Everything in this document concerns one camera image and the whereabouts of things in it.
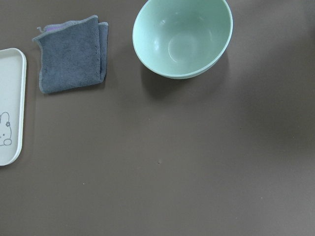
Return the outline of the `cream rabbit tray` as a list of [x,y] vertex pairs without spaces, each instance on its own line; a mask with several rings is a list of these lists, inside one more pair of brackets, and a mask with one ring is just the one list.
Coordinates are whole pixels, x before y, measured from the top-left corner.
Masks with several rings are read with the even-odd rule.
[[0,51],[0,165],[14,162],[23,143],[27,60],[22,51]]

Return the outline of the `green bowl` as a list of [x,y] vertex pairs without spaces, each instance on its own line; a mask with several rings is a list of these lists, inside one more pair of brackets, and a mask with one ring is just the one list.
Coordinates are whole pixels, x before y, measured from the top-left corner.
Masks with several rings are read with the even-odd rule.
[[149,0],[134,21],[132,42],[152,72],[188,79],[221,58],[232,32],[232,12],[225,0]]

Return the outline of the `grey folded cloth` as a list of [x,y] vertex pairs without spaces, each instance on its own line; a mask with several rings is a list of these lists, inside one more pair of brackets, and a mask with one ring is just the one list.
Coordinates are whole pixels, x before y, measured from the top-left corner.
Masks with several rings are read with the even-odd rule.
[[41,51],[39,88],[50,94],[102,83],[107,73],[107,22],[83,20],[38,28],[32,39]]

